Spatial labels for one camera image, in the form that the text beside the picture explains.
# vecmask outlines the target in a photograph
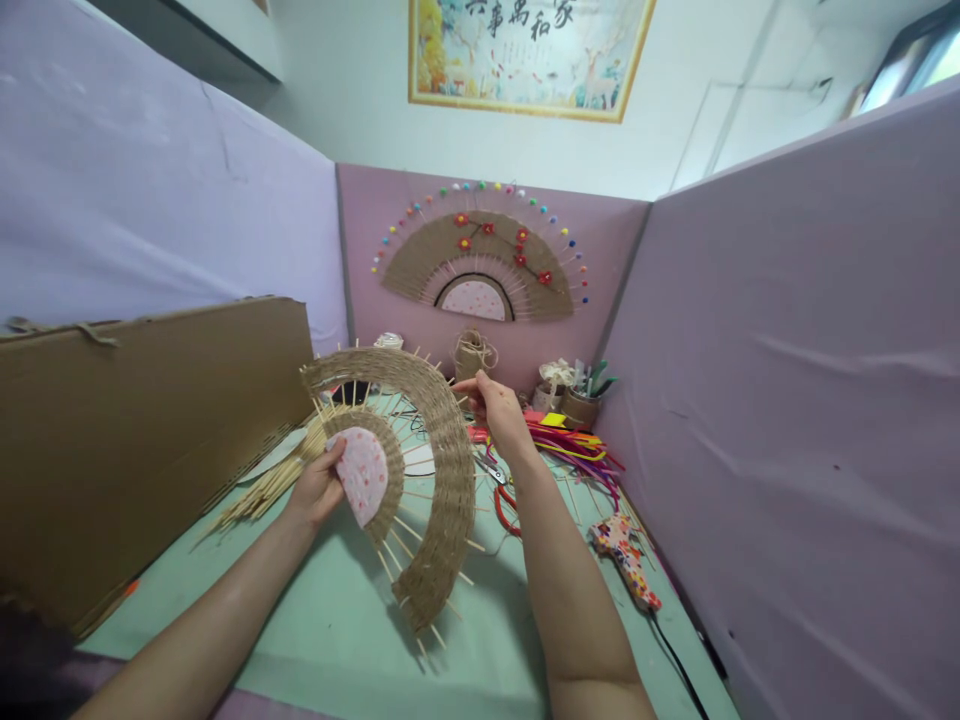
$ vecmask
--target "cardboard box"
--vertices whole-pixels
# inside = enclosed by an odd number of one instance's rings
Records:
[[[0,599],[77,638],[313,409],[293,300],[94,330],[0,339]]]

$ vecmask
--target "person's left hand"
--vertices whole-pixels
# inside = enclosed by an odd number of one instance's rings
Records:
[[[343,500],[343,486],[336,477],[335,465],[347,447],[338,438],[332,449],[307,465],[293,486],[293,493],[283,512],[319,528],[333,509]]]

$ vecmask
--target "glue gun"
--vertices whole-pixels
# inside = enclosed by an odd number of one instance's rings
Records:
[[[637,529],[630,524],[630,518],[617,513],[590,528],[590,543],[600,557],[608,555],[613,558],[640,612],[655,613],[663,607],[663,603],[647,587],[640,564],[643,553],[630,543],[631,536],[636,532]]]

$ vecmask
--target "hand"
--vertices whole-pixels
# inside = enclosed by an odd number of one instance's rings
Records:
[[[530,429],[513,390],[491,380],[481,370],[473,380],[454,385],[453,391],[470,397],[470,410],[477,424],[490,429],[493,443],[508,465],[526,453],[536,454]]]
[[[283,509],[284,515],[304,520],[314,530],[323,524],[343,500],[343,486],[336,477],[334,466],[346,447],[347,441],[338,438],[332,449],[303,469]]]

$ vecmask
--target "window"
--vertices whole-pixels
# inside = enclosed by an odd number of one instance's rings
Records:
[[[915,22],[893,41],[855,114],[960,74],[960,0]]]

